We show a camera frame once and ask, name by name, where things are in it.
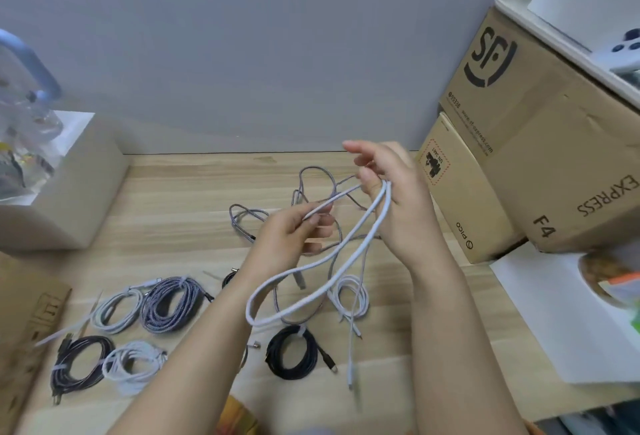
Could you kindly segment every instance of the wooden desk surface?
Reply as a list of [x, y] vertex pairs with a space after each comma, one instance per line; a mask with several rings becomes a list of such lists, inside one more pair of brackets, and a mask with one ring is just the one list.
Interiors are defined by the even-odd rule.
[[[54, 272], [74, 288], [63, 318], [66, 326], [89, 311], [100, 290], [104, 290], [104, 298], [154, 277], [190, 275], [215, 295], [220, 290], [220, 279], [242, 263], [249, 248], [247, 241], [230, 227], [229, 205], [239, 202], [264, 209], [289, 205], [292, 190], [298, 186], [298, 171], [309, 164], [325, 166], [338, 179], [354, 172], [351, 157], [340, 152], [134, 157], [109, 216], [89, 249], [28, 254], [25, 258]], [[308, 197], [314, 200], [328, 195], [328, 179], [314, 171], [305, 177]], [[339, 201], [336, 215], [345, 229], [353, 226], [359, 214], [348, 200]], [[537, 420], [640, 395], [640, 388], [632, 385], [563, 383], [491, 269], [469, 265], [447, 224], [444, 220], [440, 223], [449, 247], [467, 274], [493, 349], [523, 417]], [[252, 229], [258, 227], [255, 220], [245, 224]], [[347, 254], [353, 247], [349, 245]], [[353, 268], [356, 273], [359, 265]], [[321, 267], [305, 277], [308, 287], [315, 288], [326, 280], [326, 270]], [[374, 242], [370, 248], [365, 285], [371, 308], [358, 321], [363, 340], [355, 340], [359, 386], [355, 393], [346, 384], [348, 325], [338, 322], [331, 304], [311, 320], [309, 329], [338, 363], [337, 375], [319, 361], [304, 380], [277, 378], [264, 362], [264, 348], [281, 326], [254, 329], [251, 340], [259, 340], [263, 348], [259, 352], [250, 350], [232, 392], [272, 433], [323, 426], [345, 434], [404, 434], [413, 428], [411, 282], [408, 272], [382, 242]], [[293, 279], [283, 282], [279, 292], [285, 305], [302, 295]], [[272, 311], [273, 304], [268, 299], [260, 312]], [[113, 339], [116, 345], [123, 345], [143, 338], [171, 352], [182, 335], [154, 337], [135, 324]], [[292, 343], [285, 363], [296, 362], [302, 344]], [[77, 375], [88, 372], [97, 348], [85, 354], [74, 365]], [[104, 433], [130, 399], [121, 398], [112, 383], [102, 381], [89, 390], [64, 396], [62, 403], [53, 407], [48, 383], [54, 358], [55, 349], [50, 349], [17, 433]]]

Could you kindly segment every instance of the gray cable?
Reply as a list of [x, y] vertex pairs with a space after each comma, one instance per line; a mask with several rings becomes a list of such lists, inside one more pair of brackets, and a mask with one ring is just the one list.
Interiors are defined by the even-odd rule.
[[[306, 170], [310, 170], [310, 169], [315, 169], [315, 170], [320, 170], [321, 172], [323, 172], [327, 177], [329, 177], [329, 180], [331, 180], [332, 183], [332, 191], [331, 194], [329, 195], [329, 197], [327, 197], [327, 199], [332, 198], [334, 195], [338, 194], [338, 186], [345, 183], [347, 180], [353, 179], [355, 177], [355, 175], [350, 175], [349, 177], [347, 177], [346, 179], [340, 180], [339, 182], [336, 182], [335, 178], [333, 177], [333, 174], [331, 172], [329, 172], [328, 170], [326, 170], [324, 167], [319, 166], [319, 165], [308, 165], [304, 168], [302, 168], [300, 170], [300, 172], [298, 173], [298, 178], [299, 178], [299, 183], [298, 183], [298, 188], [295, 189], [293, 191], [293, 194], [291, 195], [291, 205], [296, 205], [296, 204], [301, 204], [302, 202], [309, 202], [307, 196], [305, 195], [305, 184], [304, 184], [304, 180], [303, 180], [303, 174]], [[349, 197], [354, 204], [356, 204], [360, 209], [363, 210], [367, 210], [366, 207], [364, 207], [363, 205], [361, 205], [357, 200], [355, 200], [351, 194], [347, 194], [347, 197]], [[234, 208], [235, 207], [240, 207], [242, 209], [242, 211], [237, 212], [234, 214]], [[266, 221], [266, 219], [269, 217], [269, 213], [267, 211], [265, 211], [264, 209], [249, 209], [248, 207], [244, 207], [244, 205], [242, 204], [233, 204], [231, 205], [231, 207], [229, 207], [229, 217], [231, 218], [231, 226], [236, 229], [236, 231], [238, 233], [240, 233], [242, 236], [244, 236], [248, 241], [250, 242], [255, 242], [255, 236], [252, 235], [251, 233], [249, 233], [246, 229], [244, 229], [241, 224], [240, 224], [240, 220], [245, 217], [245, 216], [253, 216], [256, 219], [264, 222]], [[311, 254], [305, 254], [306, 256], [314, 256], [316, 254], [320, 254], [320, 253], [324, 253], [325, 251], [331, 249], [331, 248], [335, 248], [337, 245], [339, 245], [342, 242], [342, 228], [340, 227], [340, 223], [338, 221], [335, 221], [335, 226], [336, 229], [338, 230], [338, 241], [336, 241], [335, 243], [331, 243], [330, 245], [325, 246], [324, 248], [322, 248], [320, 251], [317, 251], [316, 253]], [[351, 241], [353, 240], [362, 240], [364, 239], [364, 237], [366, 237], [366, 235], [357, 235], [354, 236], [353, 238], [351, 238]], [[329, 269], [327, 271], [327, 279], [330, 279], [333, 275], [333, 267], [335, 265], [335, 261], [338, 259], [337, 256], [335, 256], [331, 263], [329, 264]], [[319, 310], [322, 308], [322, 306], [324, 305], [324, 301], [326, 300], [326, 295], [324, 295], [320, 302], [318, 303], [316, 309], [311, 312], [310, 315], [308, 315], [308, 317], [302, 319], [302, 320], [290, 320], [287, 318], [282, 318], [282, 321], [284, 322], [284, 324], [287, 324], [289, 326], [299, 326], [301, 324], [304, 324], [306, 322], [308, 322], [311, 317], [313, 317], [314, 315], [316, 315]], [[276, 312], [280, 312], [280, 306], [278, 305], [278, 286], [276, 286], [273, 289], [273, 306], [276, 309]]]
[[[175, 310], [169, 313], [171, 299], [180, 291], [184, 294]], [[203, 297], [213, 301], [213, 297], [193, 278], [165, 278], [148, 292], [140, 309], [140, 322], [152, 334], [177, 331], [196, 315]]]

